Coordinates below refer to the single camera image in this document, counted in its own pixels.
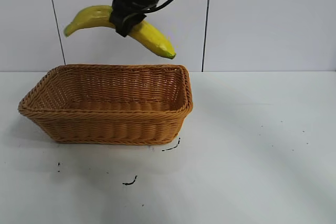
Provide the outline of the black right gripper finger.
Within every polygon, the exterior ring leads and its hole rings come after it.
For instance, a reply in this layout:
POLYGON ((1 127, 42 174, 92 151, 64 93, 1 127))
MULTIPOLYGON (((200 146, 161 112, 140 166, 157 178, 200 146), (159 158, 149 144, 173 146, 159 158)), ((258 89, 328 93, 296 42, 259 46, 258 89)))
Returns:
POLYGON ((142 13, 143 11, 143 9, 113 8, 109 22, 115 26, 119 35, 126 37, 134 26, 146 18, 146 14, 142 13))

